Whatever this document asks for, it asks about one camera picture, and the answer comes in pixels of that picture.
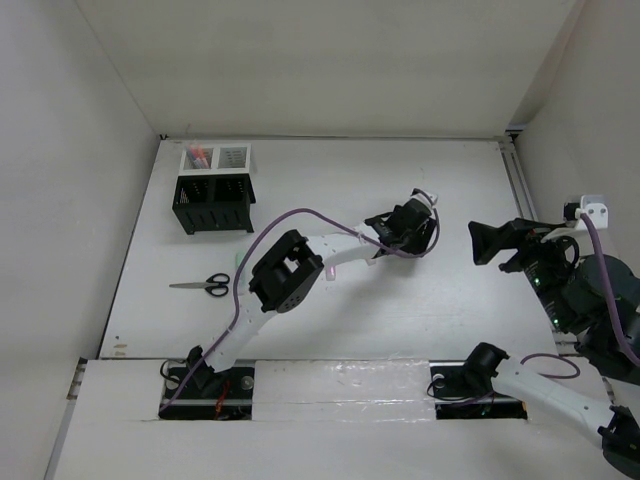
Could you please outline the green highlighter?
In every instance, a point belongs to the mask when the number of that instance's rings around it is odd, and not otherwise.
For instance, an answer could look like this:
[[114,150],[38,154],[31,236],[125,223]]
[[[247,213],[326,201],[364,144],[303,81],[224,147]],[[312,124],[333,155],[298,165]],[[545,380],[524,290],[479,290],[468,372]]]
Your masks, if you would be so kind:
[[238,251],[235,256],[235,275],[238,278],[238,295],[242,296],[246,292],[246,268],[241,267],[244,257],[246,255],[245,251]]

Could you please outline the red double-tip pen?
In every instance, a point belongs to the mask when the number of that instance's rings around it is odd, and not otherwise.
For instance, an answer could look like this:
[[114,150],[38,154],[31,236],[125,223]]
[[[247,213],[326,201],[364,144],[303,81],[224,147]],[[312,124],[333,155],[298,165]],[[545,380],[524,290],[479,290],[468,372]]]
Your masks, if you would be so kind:
[[201,168],[201,165],[199,163],[199,158],[196,156],[196,154],[194,153],[194,151],[190,147],[186,148],[185,155],[188,157],[189,162],[192,165],[193,169],[200,169]]

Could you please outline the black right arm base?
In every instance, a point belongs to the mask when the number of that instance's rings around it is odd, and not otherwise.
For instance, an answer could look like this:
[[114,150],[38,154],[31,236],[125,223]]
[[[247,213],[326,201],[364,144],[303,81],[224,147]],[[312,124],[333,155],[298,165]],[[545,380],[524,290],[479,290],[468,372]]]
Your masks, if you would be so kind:
[[527,420],[524,403],[493,390],[497,366],[508,359],[504,350],[481,342],[462,362],[430,363],[426,395],[434,400],[437,420]]

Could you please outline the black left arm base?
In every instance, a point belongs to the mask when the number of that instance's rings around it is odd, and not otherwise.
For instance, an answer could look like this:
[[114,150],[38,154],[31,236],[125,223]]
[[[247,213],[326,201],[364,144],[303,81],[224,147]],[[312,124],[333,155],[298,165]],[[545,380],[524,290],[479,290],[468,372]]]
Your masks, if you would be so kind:
[[172,400],[203,350],[195,347],[187,360],[168,359],[160,366],[164,380],[158,416],[162,420],[248,421],[252,419],[255,363],[241,361],[219,374],[206,364],[189,378]]

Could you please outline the orange double-tip pen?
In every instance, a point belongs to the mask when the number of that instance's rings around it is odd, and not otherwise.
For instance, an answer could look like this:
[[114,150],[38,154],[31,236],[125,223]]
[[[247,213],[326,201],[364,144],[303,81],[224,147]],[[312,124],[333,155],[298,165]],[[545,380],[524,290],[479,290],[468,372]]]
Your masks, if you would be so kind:
[[206,155],[204,154],[204,151],[200,147],[193,147],[192,150],[194,152],[194,155],[196,156],[196,159],[198,160],[200,169],[208,169],[209,164],[207,162],[207,158],[206,158]]

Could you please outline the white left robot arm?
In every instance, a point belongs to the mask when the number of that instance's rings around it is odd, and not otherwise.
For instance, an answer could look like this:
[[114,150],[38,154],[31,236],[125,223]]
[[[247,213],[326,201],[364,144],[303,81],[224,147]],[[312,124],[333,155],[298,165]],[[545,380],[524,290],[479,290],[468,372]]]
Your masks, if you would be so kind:
[[[237,267],[230,324],[211,344],[198,345],[187,355],[190,387],[201,396],[216,394],[222,387],[222,372],[240,358],[244,346],[269,320],[299,307],[321,274],[331,276],[337,266],[355,261],[372,264],[384,256],[417,259],[427,255],[440,233],[437,202],[437,195],[415,189],[404,204],[355,227],[346,227],[309,208],[292,210],[274,220]],[[240,296],[242,272],[258,244],[278,223],[296,214],[312,215],[338,231],[312,237],[297,230],[285,232],[252,264],[247,291]]]

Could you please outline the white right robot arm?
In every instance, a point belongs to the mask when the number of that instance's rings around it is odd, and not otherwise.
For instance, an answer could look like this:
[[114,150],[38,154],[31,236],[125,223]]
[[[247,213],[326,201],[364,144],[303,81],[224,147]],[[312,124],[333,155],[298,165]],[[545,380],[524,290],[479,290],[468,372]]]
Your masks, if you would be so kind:
[[[604,253],[599,231],[608,226],[604,206],[579,207],[561,224],[522,218],[500,227],[468,225],[473,261],[523,273],[552,326],[576,338],[576,353],[611,385],[639,386],[639,280],[621,260]],[[639,395],[612,405],[590,400],[529,369],[525,359],[479,343],[462,367],[473,393],[511,396],[575,428],[625,476],[639,476]]]

